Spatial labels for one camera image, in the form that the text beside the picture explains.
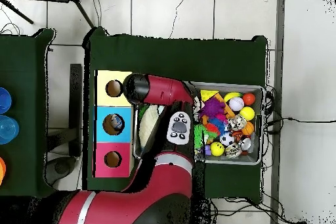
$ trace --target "circular hole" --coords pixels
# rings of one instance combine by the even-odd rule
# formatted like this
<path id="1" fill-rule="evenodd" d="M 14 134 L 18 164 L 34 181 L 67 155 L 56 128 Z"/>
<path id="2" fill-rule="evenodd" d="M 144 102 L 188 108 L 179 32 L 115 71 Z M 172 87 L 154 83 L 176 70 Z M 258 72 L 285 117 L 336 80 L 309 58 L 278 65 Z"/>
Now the circular hole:
<path id="1" fill-rule="evenodd" d="M 121 155 L 119 152 L 108 152 L 104 157 L 105 164 L 108 167 L 115 168 L 121 163 Z"/>
<path id="2" fill-rule="evenodd" d="M 123 93 L 123 84 L 118 80 L 111 80 L 106 84 L 105 90 L 110 97 L 120 97 Z"/>
<path id="3" fill-rule="evenodd" d="M 125 122 L 119 114 L 110 114 L 105 117 L 102 127 L 109 135 L 119 135 L 125 127 Z"/>

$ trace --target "green cloth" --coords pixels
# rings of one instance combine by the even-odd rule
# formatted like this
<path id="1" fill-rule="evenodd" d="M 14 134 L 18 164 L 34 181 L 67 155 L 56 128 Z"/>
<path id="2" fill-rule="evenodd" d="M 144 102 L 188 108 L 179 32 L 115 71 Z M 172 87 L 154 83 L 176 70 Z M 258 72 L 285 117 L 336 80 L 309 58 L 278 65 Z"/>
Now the green cloth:
<path id="1" fill-rule="evenodd" d="M 0 87 L 12 96 L 12 106 L 3 115 L 19 125 L 18 136 L 0 145 L 6 175 L 0 196 L 48 196 L 54 189 L 43 177 L 47 148 L 46 49 L 54 37 L 51 29 L 33 37 L 0 35 Z"/>
<path id="2" fill-rule="evenodd" d="M 89 118 L 94 114 L 95 70 L 121 70 L 155 74 L 184 81 L 265 85 L 267 40 L 253 41 L 155 39 L 131 35 L 107 36 L 102 28 L 89 34 Z M 89 120 L 89 141 L 93 121 Z M 121 190 L 130 178 L 93 178 L 93 144 L 88 147 L 90 190 Z M 233 166 L 207 164 L 205 195 L 209 198 L 239 196 L 260 200 L 261 164 Z"/>

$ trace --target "green toy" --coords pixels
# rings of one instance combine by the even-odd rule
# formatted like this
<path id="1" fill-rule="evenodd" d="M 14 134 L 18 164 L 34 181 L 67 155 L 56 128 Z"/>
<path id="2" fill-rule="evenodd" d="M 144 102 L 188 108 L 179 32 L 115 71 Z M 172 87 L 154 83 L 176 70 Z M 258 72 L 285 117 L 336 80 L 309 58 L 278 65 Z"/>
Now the green toy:
<path id="1" fill-rule="evenodd" d="M 201 123 L 194 126 L 194 148 L 200 149 L 203 146 L 203 135 L 208 134 L 209 138 L 216 138 L 218 135 L 215 132 L 208 131 Z"/>

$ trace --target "orange ball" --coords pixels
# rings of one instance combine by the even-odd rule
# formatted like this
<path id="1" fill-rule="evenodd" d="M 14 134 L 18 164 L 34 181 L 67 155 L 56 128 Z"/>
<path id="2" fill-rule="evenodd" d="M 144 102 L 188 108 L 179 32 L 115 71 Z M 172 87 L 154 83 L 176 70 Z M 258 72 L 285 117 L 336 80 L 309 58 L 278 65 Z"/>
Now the orange ball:
<path id="1" fill-rule="evenodd" d="M 255 127 L 251 122 L 247 122 L 246 126 L 241 130 L 244 135 L 250 135 L 254 132 Z"/>
<path id="2" fill-rule="evenodd" d="M 252 93 L 246 93 L 243 96 L 243 101 L 245 105 L 252 105 L 255 102 L 255 96 Z"/>

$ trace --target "pink panel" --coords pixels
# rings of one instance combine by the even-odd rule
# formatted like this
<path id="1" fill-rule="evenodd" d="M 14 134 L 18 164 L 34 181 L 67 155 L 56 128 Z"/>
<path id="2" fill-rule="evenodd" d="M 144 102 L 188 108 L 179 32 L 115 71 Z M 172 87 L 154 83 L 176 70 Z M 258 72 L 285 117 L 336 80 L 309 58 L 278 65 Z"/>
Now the pink panel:
<path id="1" fill-rule="evenodd" d="M 116 151 L 121 155 L 121 163 L 116 168 L 105 164 L 104 157 L 108 152 Z M 96 174 L 100 178 L 129 177 L 129 162 L 131 159 L 130 143 L 97 143 L 96 144 Z"/>

